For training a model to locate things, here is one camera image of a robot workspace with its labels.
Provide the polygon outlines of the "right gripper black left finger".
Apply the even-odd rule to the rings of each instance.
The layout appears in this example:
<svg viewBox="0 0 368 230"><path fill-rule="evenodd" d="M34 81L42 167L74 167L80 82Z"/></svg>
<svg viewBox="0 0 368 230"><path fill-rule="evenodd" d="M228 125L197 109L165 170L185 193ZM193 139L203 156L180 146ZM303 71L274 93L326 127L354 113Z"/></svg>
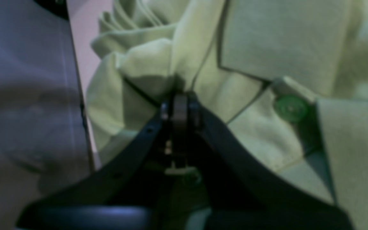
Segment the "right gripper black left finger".
<svg viewBox="0 0 368 230"><path fill-rule="evenodd" d="M158 230L160 196L185 171L188 95L174 94L134 140L81 182L28 205L19 230Z"/></svg>

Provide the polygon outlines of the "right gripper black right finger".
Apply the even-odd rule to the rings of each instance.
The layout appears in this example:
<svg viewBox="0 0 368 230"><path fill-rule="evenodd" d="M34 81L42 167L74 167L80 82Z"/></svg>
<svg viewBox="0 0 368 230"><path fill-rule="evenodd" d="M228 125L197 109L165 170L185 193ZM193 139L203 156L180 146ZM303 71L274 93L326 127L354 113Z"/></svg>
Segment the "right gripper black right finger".
<svg viewBox="0 0 368 230"><path fill-rule="evenodd" d="M352 230L349 216L281 179L240 144L226 125L188 97L189 162L206 185L206 230Z"/></svg>

